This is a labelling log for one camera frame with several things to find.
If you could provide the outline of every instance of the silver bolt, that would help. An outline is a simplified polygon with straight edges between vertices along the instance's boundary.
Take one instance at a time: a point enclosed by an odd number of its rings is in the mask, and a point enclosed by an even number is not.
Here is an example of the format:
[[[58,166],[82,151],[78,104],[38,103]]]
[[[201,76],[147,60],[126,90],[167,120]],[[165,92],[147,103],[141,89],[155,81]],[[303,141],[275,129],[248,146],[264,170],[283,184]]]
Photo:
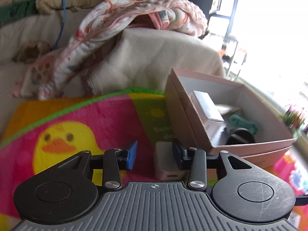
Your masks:
[[[105,183],[105,186],[108,188],[117,188],[120,186],[120,183],[115,180],[110,180]]]
[[[200,180],[193,180],[189,185],[194,188],[202,188],[205,186],[205,183]]]

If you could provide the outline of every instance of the orange duck beak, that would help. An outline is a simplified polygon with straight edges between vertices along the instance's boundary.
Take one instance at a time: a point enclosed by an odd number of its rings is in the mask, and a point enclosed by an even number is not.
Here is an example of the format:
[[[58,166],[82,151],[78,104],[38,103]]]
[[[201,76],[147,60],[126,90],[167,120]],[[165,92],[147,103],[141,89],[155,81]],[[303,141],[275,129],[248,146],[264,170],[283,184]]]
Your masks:
[[[43,151],[48,153],[68,153],[76,150],[76,147],[73,145],[67,144],[63,139],[57,138],[54,139],[51,143],[43,146]]]

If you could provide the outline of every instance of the pink box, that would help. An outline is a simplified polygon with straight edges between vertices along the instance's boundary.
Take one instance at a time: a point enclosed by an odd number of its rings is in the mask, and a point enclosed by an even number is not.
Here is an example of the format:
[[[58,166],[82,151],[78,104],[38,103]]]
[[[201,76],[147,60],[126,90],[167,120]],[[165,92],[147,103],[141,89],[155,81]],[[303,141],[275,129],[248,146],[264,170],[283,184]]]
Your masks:
[[[189,97],[193,90],[208,93],[215,104],[240,107],[247,119],[259,124],[255,135],[257,143],[227,146],[219,145],[216,140],[210,141]],[[268,167],[277,162],[295,141],[284,123],[244,84],[173,68],[167,80],[165,99],[175,137],[184,146],[196,146],[208,154],[228,150],[260,167]]]

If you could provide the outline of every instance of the ribbed surface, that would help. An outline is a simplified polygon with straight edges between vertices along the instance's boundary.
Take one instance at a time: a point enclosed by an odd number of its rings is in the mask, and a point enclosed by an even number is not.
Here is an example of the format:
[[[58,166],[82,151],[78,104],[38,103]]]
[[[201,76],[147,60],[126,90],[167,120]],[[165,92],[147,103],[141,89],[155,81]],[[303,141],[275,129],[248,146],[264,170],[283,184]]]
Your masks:
[[[181,183],[133,183],[106,193],[87,216],[62,225],[29,221],[22,231],[295,231],[287,221],[268,225],[236,222],[212,206],[207,195],[185,189]]]

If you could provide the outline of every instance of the duck eye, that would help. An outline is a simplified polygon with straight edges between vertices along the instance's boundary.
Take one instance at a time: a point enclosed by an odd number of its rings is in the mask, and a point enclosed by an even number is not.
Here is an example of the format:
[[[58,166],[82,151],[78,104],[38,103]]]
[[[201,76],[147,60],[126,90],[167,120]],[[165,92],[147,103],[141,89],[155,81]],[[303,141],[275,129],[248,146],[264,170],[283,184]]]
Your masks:
[[[50,140],[50,134],[45,134],[44,140],[48,142]]]
[[[67,134],[67,136],[66,136],[67,141],[71,142],[73,139],[74,139],[73,134]]]

